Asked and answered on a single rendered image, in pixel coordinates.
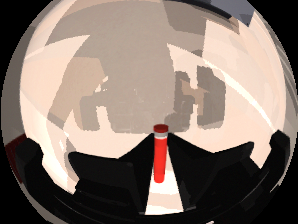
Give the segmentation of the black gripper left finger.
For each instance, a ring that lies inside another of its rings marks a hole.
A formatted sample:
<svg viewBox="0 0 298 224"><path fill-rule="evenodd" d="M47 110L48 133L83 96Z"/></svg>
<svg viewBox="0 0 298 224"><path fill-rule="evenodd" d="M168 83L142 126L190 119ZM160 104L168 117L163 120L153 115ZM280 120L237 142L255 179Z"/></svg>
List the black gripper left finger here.
<svg viewBox="0 0 298 224"><path fill-rule="evenodd" d="M74 151L68 153L68 160L78 179L129 189L138 213L146 214L154 161L153 133L118 159Z"/></svg>

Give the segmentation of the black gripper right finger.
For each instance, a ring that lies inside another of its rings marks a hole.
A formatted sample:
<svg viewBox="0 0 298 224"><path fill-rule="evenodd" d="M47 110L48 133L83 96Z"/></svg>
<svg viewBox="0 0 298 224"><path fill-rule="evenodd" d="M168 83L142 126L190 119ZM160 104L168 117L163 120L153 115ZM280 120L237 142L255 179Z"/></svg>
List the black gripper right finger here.
<svg viewBox="0 0 298 224"><path fill-rule="evenodd" d="M251 156L254 141L213 153L190 144L176 133L168 133L168 147L182 208L189 210L197 209L196 202L212 184L218 171Z"/></svg>

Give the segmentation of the red peg with grey band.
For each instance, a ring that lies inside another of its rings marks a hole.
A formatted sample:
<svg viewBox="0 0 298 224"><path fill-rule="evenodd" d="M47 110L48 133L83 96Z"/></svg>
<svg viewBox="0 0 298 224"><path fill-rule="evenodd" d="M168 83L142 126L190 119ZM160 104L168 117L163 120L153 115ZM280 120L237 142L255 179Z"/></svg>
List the red peg with grey band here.
<svg viewBox="0 0 298 224"><path fill-rule="evenodd" d="M154 135L154 181L161 184L166 171L166 151L168 151L169 127L165 124L153 125Z"/></svg>

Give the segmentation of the grey sloped panel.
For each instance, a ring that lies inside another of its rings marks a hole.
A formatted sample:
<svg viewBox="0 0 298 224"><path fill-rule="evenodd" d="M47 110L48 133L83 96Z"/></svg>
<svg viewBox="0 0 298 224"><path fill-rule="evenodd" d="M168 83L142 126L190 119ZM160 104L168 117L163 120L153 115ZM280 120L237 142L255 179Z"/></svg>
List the grey sloped panel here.
<svg viewBox="0 0 298 224"><path fill-rule="evenodd" d="M234 16L235 19L241 20L246 27L250 26L255 10L247 0L169 0L169 2L193 4L193 6L216 12L227 19Z"/></svg>

